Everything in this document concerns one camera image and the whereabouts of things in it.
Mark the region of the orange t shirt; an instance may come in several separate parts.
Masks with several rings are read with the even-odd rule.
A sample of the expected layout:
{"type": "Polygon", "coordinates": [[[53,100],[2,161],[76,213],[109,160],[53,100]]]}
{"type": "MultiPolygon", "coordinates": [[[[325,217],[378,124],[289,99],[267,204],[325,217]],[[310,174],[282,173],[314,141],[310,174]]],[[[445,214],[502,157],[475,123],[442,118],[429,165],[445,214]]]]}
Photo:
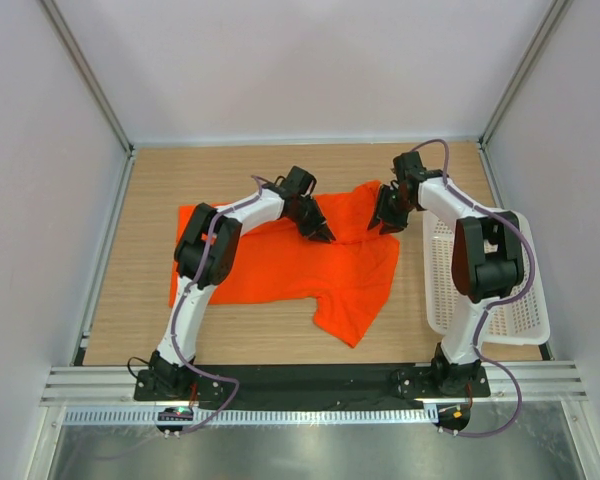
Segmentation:
{"type": "Polygon", "coordinates": [[[211,304],[313,298],[315,325],[355,347],[389,299],[399,258],[399,241],[368,227],[379,189],[374,180],[350,192],[317,196],[333,243],[303,238],[288,219],[243,235],[211,304]]]}

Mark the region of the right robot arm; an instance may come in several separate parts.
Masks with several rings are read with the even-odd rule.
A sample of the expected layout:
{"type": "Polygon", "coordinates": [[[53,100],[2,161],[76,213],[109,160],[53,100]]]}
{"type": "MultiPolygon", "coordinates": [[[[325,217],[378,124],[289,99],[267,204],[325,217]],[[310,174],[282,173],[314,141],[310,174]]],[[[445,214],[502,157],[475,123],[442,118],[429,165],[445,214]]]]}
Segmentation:
{"type": "Polygon", "coordinates": [[[395,157],[393,172],[395,179],[379,187],[368,228],[401,232],[417,210],[434,214],[454,234],[450,272],[458,298],[451,326],[436,346],[430,382],[439,394],[456,395],[478,378],[490,308],[524,279],[519,219],[464,196],[444,171],[425,168],[416,151],[395,157]]]}

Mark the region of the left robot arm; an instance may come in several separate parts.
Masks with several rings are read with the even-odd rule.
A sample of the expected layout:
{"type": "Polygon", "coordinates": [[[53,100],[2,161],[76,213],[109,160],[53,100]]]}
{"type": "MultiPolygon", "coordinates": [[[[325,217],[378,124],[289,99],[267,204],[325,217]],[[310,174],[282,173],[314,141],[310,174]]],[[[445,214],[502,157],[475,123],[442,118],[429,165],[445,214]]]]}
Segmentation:
{"type": "Polygon", "coordinates": [[[241,200],[218,207],[200,203],[194,208],[174,250],[177,282],[170,318],[146,368],[136,374],[135,400],[182,400],[202,378],[239,389],[237,379],[203,371],[194,360],[207,306],[231,272],[242,236],[288,219],[307,240],[335,240],[313,198],[314,175],[294,166],[275,181],[259,176],[254,180],[257,190],[241,200]]]}

